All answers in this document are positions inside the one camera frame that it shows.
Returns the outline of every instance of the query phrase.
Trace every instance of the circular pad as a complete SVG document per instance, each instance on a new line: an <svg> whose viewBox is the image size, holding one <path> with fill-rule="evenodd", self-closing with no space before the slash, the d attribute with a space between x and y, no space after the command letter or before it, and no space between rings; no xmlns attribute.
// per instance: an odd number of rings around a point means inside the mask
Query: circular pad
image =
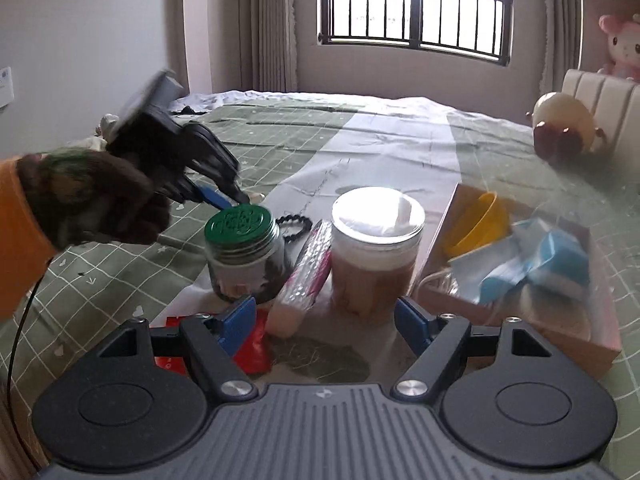
<svg viewBox="0 0 640 480"><path fill-rule="evenodd" d="M57 462L101 473L164 462L206 415L204 394L189 378L135 357L97 358L81 360L43 393L33 427Z"/></svg>
<svg viewBox="0 0 640 480"><path fill-rule="evenodd" d="M105 384L89 390L78 404L80 415L98 426L126 426L144 417L154 398L135 384Z"/></svg>
<svg viewBox="0 0 640 480"><path fill-rule="evenodd" d="M455 438L513 467L599 459L616 429L609 394L564 356L502 357L447 390L442 418Z"/></svg>
<svg viewBox="0 0 640 480"><path fill-rule="evenodd" d="M504 416L528 426L553 424L565 418L571 410L571 401L564 392L540 383L507 386L495 402Z"/></svg>

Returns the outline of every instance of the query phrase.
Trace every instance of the metal screw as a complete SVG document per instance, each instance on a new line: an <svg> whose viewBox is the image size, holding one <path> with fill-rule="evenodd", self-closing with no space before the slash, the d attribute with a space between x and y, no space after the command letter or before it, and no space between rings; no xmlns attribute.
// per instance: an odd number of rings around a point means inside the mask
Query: metal screw
<svg viewBox="0 0 640 480"><path fill-rule="evenodd" d="M229 397L244 397L249 395L254 387L246 381L227 381L222 384L220 390Z"/></svg>
<svg viewBox="0 0 640 480"><path fill-rule="evenodd" d="M416 381L414 379L400 381L396 384L396 392L407 397L420 397L424 395L428 389L427 385L422 381Z"/></svg>

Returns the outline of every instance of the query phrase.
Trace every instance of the pink plush bunny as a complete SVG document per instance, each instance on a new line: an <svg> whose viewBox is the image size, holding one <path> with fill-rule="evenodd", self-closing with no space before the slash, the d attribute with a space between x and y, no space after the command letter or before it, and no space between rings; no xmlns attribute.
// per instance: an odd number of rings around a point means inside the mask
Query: pink plush bunny
<svg viewBox="0 0 640 480"><path fill-rule="evenodd" d="M600 28L609 35L609 53L614 63L607 63L598 73L640 82L640 14L634 14L631 22L610 14L602 16Z"/></svg>

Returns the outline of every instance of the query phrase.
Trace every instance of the clear plastic jar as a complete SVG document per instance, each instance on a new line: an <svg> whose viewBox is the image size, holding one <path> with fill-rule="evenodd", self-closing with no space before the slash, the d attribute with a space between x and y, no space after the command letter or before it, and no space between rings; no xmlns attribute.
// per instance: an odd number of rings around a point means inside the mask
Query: clear plastic jar
<svg viewBox="0 0 640 480"><path fill-rule="evenodd" d="M385 322L407 294L424 226L424 209L394 189L364 187L332 211L332 301L363 319Z"/></svg>
<svg viewBox="0 0 640 480"><path fill-rule="evenodd" d="M273 300L291 274L280 228L259 205L220 211L205 227L211 285L225 301L250 294L259 303Z"/></svg>

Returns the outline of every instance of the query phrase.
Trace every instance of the brown knit glove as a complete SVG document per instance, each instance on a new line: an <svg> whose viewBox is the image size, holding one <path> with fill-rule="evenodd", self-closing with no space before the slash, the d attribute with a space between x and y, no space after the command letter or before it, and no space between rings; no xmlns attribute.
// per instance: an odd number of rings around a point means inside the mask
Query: brown knit glove
<svg viewBox="0 0 640 480"><path fill-rule="evenodd" d="M169 225L169 201L129 162L63 148L18 160L18 177L40 228L59 250L85 242L151 244Z"/></svg>

